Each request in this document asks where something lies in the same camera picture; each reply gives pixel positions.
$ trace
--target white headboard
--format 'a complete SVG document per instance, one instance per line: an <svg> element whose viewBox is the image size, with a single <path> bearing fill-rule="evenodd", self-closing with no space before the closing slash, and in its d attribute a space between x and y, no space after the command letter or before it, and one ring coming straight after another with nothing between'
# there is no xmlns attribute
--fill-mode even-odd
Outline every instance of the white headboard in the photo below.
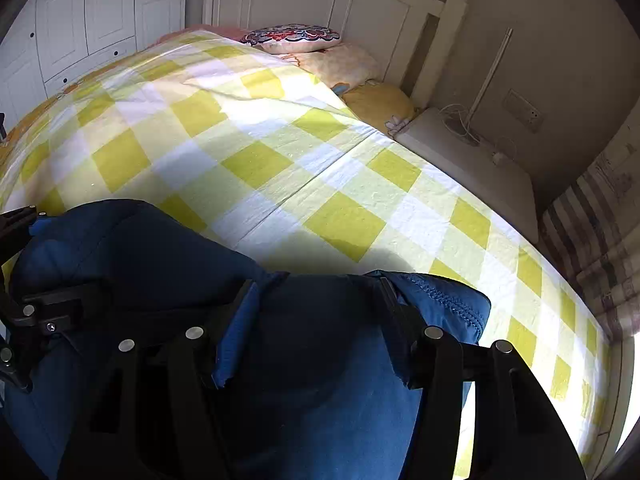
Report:
<svg viewBox="0 0 640 480"><path fill-rule="evenodd" d="M344 41L366 49L384 81L400 86L429 15L439 18L411 98L425 108L466 11L466 0L204 0L202 21L249 30L307 23L338 30Z"/></svg>

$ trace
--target gray wall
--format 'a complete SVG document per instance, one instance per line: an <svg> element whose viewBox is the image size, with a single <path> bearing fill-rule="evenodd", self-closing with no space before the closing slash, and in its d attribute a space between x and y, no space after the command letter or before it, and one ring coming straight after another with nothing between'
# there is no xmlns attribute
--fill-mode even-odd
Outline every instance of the gray wall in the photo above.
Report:
<svg viewBox="0 0 640 480"><path fill-rule="evenodd" d="M187 0L199 23L202 0ZM640 40L614 0L469 0L433 104L471 105L502 41L513 40L474 119L529 172L539 210L575 180L618 130L640 94ZM530 133L503 108L513 88L543 114Z"/></svg>

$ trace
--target yellow and white plaid sheet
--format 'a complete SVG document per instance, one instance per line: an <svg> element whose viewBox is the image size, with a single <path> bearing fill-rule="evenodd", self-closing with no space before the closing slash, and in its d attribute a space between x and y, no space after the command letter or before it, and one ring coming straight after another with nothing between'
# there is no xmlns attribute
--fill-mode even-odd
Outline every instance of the yellow and white plaid sheet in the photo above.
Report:
<svg viewBox="0 0 640 480"><path fill-rule="evenodd" d="M268 269L471 284L493 304L481 344L514 343L587 457L608 365L593 316L507 222L315 76L187 33L61 95L14 144L0 168L3 210L137 198ZM473 410L470 396L456 466L465 478Z"/></svg>

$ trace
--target white nightstand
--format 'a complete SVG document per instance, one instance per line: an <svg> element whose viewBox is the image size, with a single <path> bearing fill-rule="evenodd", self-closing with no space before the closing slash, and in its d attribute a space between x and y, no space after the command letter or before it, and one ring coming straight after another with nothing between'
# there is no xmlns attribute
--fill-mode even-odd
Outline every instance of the white nightstand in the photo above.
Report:
<svg viewBox="0 0 640 480"><path fill-rule="evenodd" d="M396 135L396 141L428 160L466 187L515 227L532 244L538 220L531 179L510 159L500 166L490 145L470 146L442 123L437 108L428 108Z"/></svg>

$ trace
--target wall outlet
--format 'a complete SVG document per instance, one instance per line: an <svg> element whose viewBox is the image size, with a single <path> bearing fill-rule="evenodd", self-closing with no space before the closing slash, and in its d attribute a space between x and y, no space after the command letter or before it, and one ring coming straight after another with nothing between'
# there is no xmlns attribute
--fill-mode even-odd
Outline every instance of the wall outlet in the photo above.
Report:
<svg viewBox="0 0 640 480"><path fill-rule="evenodd" d="M540 124L545 120L544 115L514 89L509 90L507 97L502 101L502 107L532 133L538 131Z"/></svg>

